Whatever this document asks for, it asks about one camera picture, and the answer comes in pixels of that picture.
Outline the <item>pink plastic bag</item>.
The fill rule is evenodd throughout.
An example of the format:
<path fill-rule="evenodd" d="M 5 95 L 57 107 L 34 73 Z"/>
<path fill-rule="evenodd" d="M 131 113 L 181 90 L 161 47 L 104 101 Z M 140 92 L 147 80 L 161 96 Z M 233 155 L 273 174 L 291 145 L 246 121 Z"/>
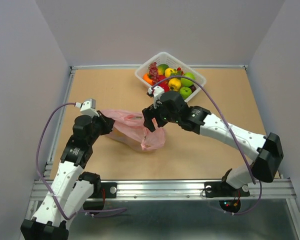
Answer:
<path fill-rule="evenodd" d="M 118 109 L 105 109 L 101 111 L 106 117 L 115 120 L 113 129 L 116 128 L 125 137 L 114 137 L 112 132 L 106 136 L 121 142 L 137 152 L 153 152 L 165 145 L 166 135 L 163 128 L 150 132 L 144 126 L 144 117 L 141 113 Z"/>

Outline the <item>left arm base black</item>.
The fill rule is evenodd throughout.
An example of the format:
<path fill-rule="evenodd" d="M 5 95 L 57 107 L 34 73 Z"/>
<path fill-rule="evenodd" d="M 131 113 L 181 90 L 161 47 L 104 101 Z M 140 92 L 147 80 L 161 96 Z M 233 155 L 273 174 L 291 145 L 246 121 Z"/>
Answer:
<path fill-rule="evenodd" d="M 93 214 L 93 211 L 101 211 L 105 209 L 106 200 L 115 199 L 117 197 L 117 183 L 101 182 L 98 190 L 93 190 L 93 193 L 83 203 L 81 210 L 88 211 Z"/>

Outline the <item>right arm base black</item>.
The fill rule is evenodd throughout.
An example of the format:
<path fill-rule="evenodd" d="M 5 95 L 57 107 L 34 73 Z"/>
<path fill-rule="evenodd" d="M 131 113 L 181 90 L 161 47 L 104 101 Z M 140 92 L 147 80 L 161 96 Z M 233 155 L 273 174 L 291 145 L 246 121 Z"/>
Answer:
<path fill-rule="evenodd" d="M 231 214 L 237 214 L 241 208 L 241 197 L 249 197 L 250 191 L 247 185 L 240 188 L 230 186 L 226 180 L 230 172 L 229 169 L 221 178 L 221 181 L 207 181 L 201 191 L 201 196 L 205 198 L 222 198 L 219 205 L 222 210 Z"/>

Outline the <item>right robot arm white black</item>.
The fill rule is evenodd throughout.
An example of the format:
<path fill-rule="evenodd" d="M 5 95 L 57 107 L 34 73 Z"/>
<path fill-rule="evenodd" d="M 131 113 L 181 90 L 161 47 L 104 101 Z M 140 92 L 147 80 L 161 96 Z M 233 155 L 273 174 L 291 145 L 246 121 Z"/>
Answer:
<path fill-rule="evenodd" d="M 221 192 L 232 195 L 254 180 L 273 182 L 284 153 L 280 137 L 253 133 L 225 121 L 200 106 L 188 106 L 180 93 L 165 92 L 161 87 L 149 88 L 147 95 L 153 104 L 142 110 L 143 125 L 154 132 L 167 123 L 177 124 L 183 130 L 215 139 L 243 156 L 243 166 L 229 169 L 220 182 Z"/>

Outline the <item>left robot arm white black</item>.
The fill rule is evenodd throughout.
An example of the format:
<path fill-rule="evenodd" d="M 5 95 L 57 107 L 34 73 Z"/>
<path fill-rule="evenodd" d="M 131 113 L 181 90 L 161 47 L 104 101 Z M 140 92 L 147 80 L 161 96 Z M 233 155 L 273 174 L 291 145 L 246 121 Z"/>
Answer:
<path fill-rule="evenodd" d="M 70 225 L 85 200 L 101 193 L 100 176 L 84 168 L 93 153 L 93 144 L 98 137 L 109 134 L 114 123 L 112 118 L 96 110 L 92 115 L 81 115 L 74 120 L 73 134 L 63 150 L 47 195 L 32 219 L 25 219 L 21 224 L 24 239 L 68 239 Z"/>

